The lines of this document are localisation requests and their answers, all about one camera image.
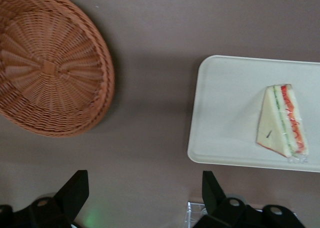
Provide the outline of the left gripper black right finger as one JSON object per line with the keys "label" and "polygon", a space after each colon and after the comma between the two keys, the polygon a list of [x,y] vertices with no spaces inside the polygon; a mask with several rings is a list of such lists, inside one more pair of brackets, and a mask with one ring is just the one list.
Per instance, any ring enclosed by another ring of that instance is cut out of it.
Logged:
{"label": "left gripper black right finger", "polygon": [[211,171],[202,173],[202,199],[207,211],[198,228],[304,228],[288,208],[266,205],[261,211],[236,197],[227,197]]}

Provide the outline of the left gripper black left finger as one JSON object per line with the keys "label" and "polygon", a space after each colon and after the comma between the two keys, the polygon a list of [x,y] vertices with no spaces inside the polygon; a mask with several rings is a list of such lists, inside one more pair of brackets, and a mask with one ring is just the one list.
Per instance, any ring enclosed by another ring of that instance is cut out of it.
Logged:
{"label": "left gripper black left finger", "polygon": [[40,197],[27,207],[13,211],[0,206],[2,228],[77,228],[75,218],[89,197],[87,170],[78,170],[54,195]]}

